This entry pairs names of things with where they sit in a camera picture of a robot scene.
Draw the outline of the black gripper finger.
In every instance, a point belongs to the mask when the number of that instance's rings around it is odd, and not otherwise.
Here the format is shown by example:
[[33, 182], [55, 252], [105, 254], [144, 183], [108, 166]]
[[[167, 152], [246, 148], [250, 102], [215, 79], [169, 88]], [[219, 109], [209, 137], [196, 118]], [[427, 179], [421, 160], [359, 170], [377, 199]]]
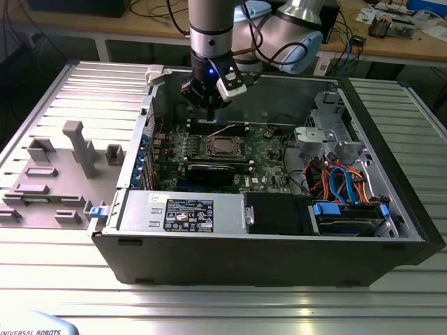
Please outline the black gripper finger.
[[212, 91], [204, 83], [197, 79], [189, 79], [182, 84], [181, 94], [194, 107], [206, 111], [206, 120], [213, 120]]
[[214, 90], [211, 95], [211, 121], [215, 120], [215, 112], [221, 109], [225, 105], [225, 101], [221, 97], [218, 90]]

